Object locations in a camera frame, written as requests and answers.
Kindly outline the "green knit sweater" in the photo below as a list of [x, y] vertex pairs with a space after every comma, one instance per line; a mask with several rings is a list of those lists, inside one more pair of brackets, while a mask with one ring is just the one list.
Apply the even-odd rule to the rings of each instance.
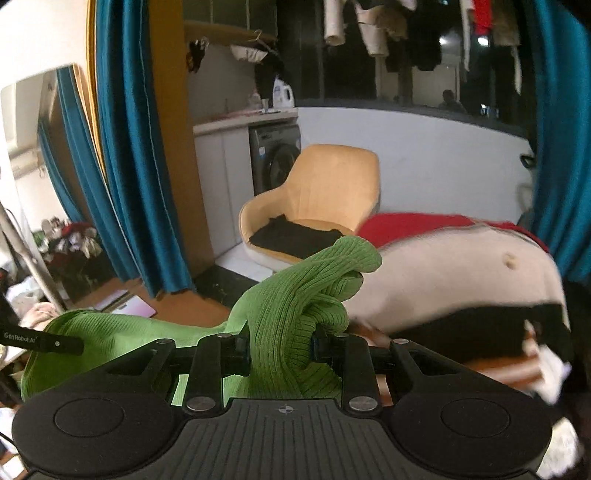
[[223, 381], [224, 397], [263, 399], [339, 398], [341, 380], [328, 365], [311, 359], [315, 328], [335, 334], [348, 329], [344, 303], [358, 293], [363, 276], [379, 269], [382, 257], [369, 241], [342, 237], [329, 248], [284, 269], [245, 292], [228, 320], [211, 328], [156, 319], [71, 310], [45, 328], [84, 342], [80, 356], [31, 353], [20, 383], [24, 400], [142, 345], [170, 338], [192, 347], [202, 338], [249, 328], [249, 376]]

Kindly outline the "pink notebook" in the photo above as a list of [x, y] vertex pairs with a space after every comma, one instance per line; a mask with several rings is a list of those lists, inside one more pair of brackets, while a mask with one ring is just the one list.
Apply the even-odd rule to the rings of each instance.
[[156, 310], [139, 296], [129, 297], [112, 311], [113, 314], [152, 318]]

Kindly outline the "black cloth on chair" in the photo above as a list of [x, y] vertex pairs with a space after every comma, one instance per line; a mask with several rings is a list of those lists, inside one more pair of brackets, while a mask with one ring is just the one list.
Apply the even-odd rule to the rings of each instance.
[[271, 218], [254, 232], [249, 242], [256, 247], [305, 259], [331, 247], [342, 237], [344, 235], [338, 229], [318, 230], [290, 222], [281, 215]]

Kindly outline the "red garment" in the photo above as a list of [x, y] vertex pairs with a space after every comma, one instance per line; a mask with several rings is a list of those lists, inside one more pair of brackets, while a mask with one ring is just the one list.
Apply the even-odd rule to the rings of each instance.
[[416, 212], [379, 213], [363, 223], [358, 236], [368, 240], [375, 247], [384, 247], [394, 241], [432, 233], [445, 228], [459, 229], [488, 226], [524, 235], [546, 253], [549, 248], [535, 235], [512, 222], [495, 222], [474, 219], [463, 215], [443, 215]]

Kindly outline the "black garment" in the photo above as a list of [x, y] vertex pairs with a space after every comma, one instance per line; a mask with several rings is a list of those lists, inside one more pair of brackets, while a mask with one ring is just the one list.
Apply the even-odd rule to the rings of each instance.
[[463, 309], [390, 335], [405, 338], [458, 363], [518, 357], [523, 353], [526, 326], [539, 345], [546, 345], [563, 361], [573, 357], [570, 329], [563, 308], [547, 303], [532, 306], [480, 306]]

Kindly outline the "teal blue curtain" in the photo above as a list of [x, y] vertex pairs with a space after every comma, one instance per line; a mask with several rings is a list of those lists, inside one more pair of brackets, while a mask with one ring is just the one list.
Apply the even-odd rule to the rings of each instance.
[[156, 107], [147, 2], [97, 2], [96, 82], [107, 184], [132, 270], [150, 295], [188, 290]]

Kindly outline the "red white striped cloth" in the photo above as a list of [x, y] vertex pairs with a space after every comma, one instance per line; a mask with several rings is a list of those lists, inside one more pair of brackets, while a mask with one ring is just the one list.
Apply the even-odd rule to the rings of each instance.
[[563, 364], [546, 345], [535, 340], [524, 342], [525, 351], [518, 357], [474, 360], [470, 369], [518, 390], [554, 391], [562, 385]]

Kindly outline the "grey washing machine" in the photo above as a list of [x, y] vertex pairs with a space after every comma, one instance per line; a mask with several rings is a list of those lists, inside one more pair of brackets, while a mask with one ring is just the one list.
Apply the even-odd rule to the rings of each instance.
[[301, 154], [300, 127], [276, 122], [249, 128], [252, 182], [255, 195], [280, 187]]

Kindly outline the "white detergent bottle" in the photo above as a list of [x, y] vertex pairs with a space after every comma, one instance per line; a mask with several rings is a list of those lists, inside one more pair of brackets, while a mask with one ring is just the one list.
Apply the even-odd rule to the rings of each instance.
[[277, 110], [294, 108], [294, 90], [278, 76], [273, 81], [273, 108]]

